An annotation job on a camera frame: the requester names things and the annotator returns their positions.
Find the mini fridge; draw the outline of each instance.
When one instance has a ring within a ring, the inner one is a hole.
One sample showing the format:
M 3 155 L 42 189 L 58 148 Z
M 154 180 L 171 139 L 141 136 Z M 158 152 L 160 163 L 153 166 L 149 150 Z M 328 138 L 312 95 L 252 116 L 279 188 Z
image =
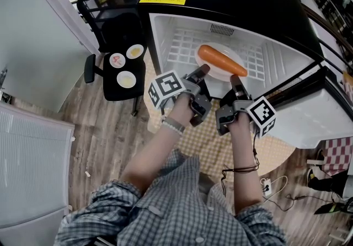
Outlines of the mini fridge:
M 253 99 L 265 96 L 275 102 L 271 98 L 281 93 L 275 99 L 279 117 L 273 136 L 298 148 L 313 148 L 320 140 L 353 135 L 351 102 L 322 66 L 320 44 L 299 0 L 150 0 L 140 1 L 138 12 L 157 74 L 171 69 L 179 76 L 190 73 L 198 67 L 195 49 L 217 42 L 241 57 L 248 70 L 244 86 Z M 311 76 L 330 80 L 334 89 L 304 87 Z M 231 89 L 230 82 L 211 76 L 205 81 L 214 98 Z M 296 84 L 301 85 L 290 90 Z M 332 92 L 340 98 L 330 98 Z M 321 106 L 323 100 L 329 105 Z M 297 114 L 288 111 L 299 107 Z M 300 114 L 311 113 L 317 113 L 313 119 L 298 121 Z M 331 129 L 322 134 L 322 127 Z

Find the power strip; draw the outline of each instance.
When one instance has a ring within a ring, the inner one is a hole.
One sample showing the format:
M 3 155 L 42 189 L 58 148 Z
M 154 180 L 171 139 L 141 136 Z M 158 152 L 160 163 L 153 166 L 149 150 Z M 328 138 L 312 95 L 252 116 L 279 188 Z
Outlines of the power strip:
M 264 193 L 264 196 L 269 196 L 271 195 L 272 193 L 272 188 L 271 188 L 271 179 L 269 178 L 266 178 L 264 181 L 263 181 L 263 188 L 266 188 L 263 193 Z

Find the black pants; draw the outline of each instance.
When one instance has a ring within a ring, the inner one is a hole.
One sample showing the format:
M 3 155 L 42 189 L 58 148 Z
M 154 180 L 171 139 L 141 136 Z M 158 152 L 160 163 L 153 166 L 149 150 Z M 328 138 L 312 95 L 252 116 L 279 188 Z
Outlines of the black pants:
M 331 178 L 321 179 L 313 178 L 309 181 L 308 187 L 318 190 L 335 192 L 342 197 L 344 186 L 348 178 L 348 170 L 333 175 Z

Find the rolled-up sleeve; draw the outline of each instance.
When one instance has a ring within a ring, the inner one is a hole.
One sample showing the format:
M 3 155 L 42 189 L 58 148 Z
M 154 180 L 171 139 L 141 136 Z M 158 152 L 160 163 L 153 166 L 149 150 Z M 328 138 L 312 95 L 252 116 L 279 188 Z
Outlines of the rolled-up sleeve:
M 115 236 L 129 219 L 141 193 L 129 183 L 111 181 L 92 194 L 90 204 L 67 215 L 54 245 L 87 245 L 98 236 Z
M 247 207 L 236 216 L 252 245 L 286 245 L 284 232 L 274 224 L 272 214 L 261 204 Z

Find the chair leg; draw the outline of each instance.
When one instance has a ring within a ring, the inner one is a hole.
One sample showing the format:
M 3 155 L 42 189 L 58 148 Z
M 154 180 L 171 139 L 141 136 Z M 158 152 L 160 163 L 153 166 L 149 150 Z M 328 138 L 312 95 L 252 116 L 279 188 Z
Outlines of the chair leg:
M 140 96 L 133 99 L 132 112 L 131 112 L 132 116 L 136 116 L 138 113 L 137 106 L 139 104 L 139 101 L 140 101 Z

